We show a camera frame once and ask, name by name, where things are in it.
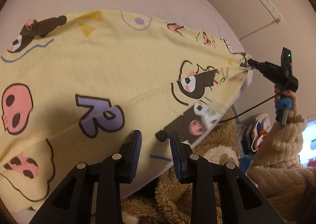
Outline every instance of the white power strip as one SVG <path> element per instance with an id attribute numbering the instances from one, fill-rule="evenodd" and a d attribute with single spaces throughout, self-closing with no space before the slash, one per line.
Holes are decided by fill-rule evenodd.
<path id="1" fill-rule="evenodd" d="M 269 13 L 273 16 L 274 20 L 277 20 L 277 23 L 284 21 L 283 16 L 280 14 L 279 10 L 274 6 L 270 0 L 260 0 L 261 3 L 266 7 Z"/>

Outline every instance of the beige fleece jacket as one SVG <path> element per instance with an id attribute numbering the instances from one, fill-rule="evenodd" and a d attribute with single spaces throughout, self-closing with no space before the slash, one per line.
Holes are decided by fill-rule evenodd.
<path id="1" fill-rule="evenodd" d="M 305 211 L 307 185 L 316 186 L 313 168 L 299 162 L 306 119 L 293 117 L 285 126 L 275 123 L 256 153 L 247 175 L 282 218 L 296 223 Z"/>

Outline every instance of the window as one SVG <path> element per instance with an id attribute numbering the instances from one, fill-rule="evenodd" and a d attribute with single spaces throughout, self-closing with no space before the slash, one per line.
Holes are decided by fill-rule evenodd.
<path id="1" fill-rule="evenodd" d="M 301 164 L 305 167 L 316 167 L 316 120 L 307 123 L 307 128 L 303 131 L 303 140 Z"/>

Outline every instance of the pink wall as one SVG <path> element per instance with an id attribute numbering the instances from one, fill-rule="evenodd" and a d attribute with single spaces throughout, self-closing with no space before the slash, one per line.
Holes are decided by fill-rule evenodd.
<path id="1" fill-rule="evenodd" d="M 223 16 L 238 38 L 273 21 L 259 0 L 208 0 Z M 300 113 L 316 113 L 316 13 L 308 0 L 271 0 L 285 22 L 273 24 L 241 40 L 245 50 L 258 61 L 280 64 L 282 47 L 293 53 L 293 74 L 299 80 Z M 259 72 L 236 102 L 239 113 L 273 95 L 273 84 Z M 247 117 L 266 112 L 274 121 L 274 103 L 270 101 L 245 114 Z"/>

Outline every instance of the human hand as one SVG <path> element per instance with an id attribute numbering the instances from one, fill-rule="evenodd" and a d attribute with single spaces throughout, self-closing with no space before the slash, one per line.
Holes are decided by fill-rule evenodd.
<path id="1" fill-rule="evenodd" d="M 280 90 L 277 88 L 276 84 L 274 85 L 274 93 L 277 94 L 274 98 L 274 103 L 276 103 L 281 98 L 279 95 Z M 288 118 L 298 116 L 298 102 L 297 102 L 297 96 L 295 92 L 288 89 L 288 90 L 284 90 L 282 94 L 292 99 L 292 109 L 289 111 Z"/>

